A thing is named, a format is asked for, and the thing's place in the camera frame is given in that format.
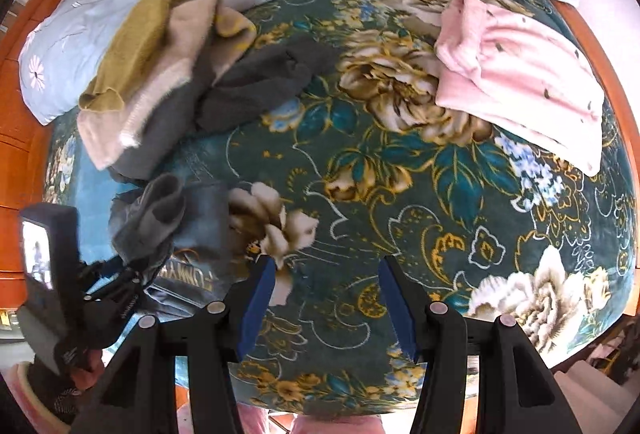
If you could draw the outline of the person's left hand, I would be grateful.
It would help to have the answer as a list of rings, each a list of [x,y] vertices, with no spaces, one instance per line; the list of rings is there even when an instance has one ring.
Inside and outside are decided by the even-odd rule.
[[[85,392],[92,388],[105,370],[102,360],[102,350],[88,350],[85,365],[70,370],[70,378],[78,391]]]

